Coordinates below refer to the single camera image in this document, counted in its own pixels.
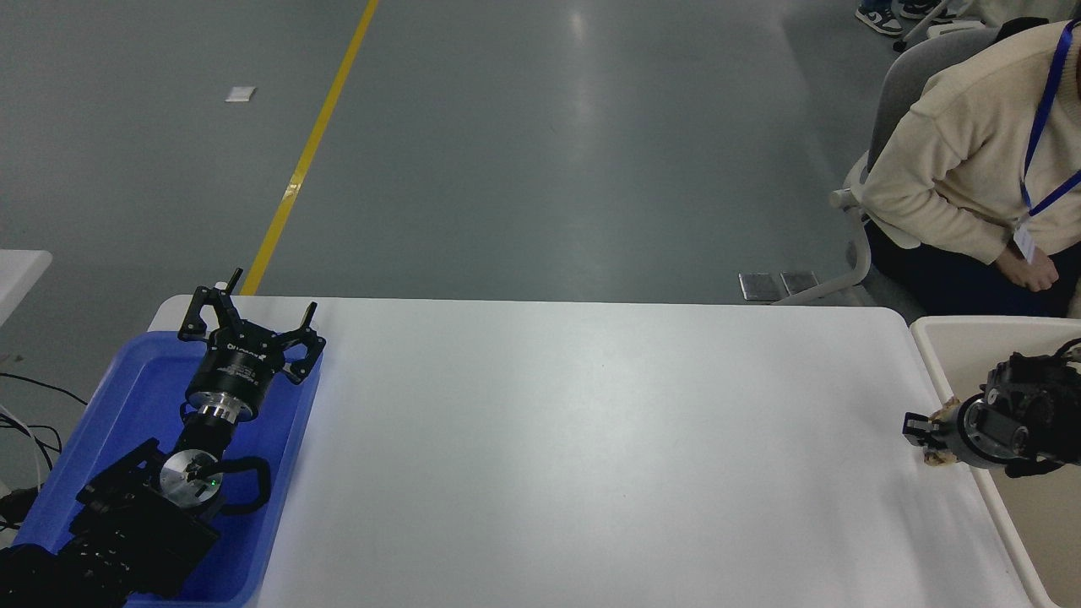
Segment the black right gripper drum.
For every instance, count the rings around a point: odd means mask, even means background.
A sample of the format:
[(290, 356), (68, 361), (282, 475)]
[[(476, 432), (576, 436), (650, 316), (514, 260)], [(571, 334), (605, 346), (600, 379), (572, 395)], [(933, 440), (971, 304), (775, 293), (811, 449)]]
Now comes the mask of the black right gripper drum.
[(936, 437), (940, 442), (940, 450), (934, 455), (935, 464), (969, 463), (964, 432), (966, 417), (966, 409), (939, 409), (934, 413), (934, 420), (939, 424)]

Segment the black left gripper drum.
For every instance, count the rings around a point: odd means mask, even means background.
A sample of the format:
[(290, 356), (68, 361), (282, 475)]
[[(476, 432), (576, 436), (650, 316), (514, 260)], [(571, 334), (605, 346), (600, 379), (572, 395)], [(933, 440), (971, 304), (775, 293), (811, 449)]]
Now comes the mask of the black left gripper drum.
[(273, 340), (273, 332), (257, 328), (213, 331), (206, 355), (185, 389), (189, 404), (205, 395), (223, 394), (250, 409), (259, 409), (281, 369), (281, 347)]

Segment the person's hand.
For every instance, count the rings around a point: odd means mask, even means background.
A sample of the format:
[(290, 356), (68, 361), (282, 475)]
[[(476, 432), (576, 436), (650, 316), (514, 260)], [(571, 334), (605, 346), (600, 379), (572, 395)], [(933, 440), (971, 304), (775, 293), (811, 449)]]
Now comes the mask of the person's hand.
[(1030, 257), (1025, 257), (1020, 247), (1011, 242), (997, 255), (992, 266), (1011, 285), (1018, 285), (1031, 292), (1047, 291), (1059, 281), (1055, 262), (1041, 247), (1035, 247)]

